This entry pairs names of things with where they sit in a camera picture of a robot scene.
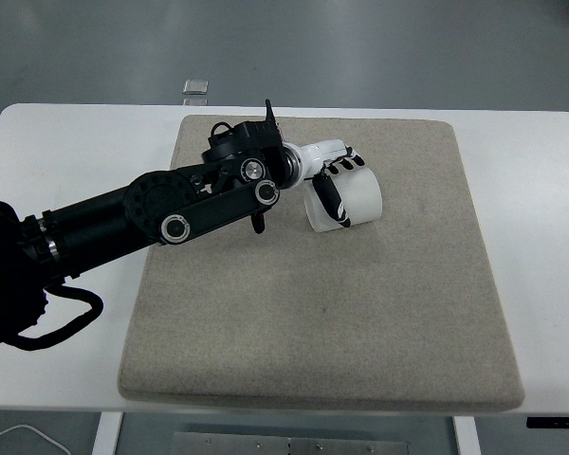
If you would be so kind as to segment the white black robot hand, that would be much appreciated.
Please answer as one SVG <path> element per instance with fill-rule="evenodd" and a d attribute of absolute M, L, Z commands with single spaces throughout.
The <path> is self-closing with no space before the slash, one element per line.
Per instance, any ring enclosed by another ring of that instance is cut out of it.
<path fill-rule="evenodd" d="M 329 139 L 299 147 L 286 143 L 296 165 L 293 183 L 303 184 L 303 200 L 311 227 L 322 232 L 332 228 L 349 228 L 352 221 L 334 176 L 338 166 L 351 172 L 365 166 L 357 151 L 341 139 Z"/>

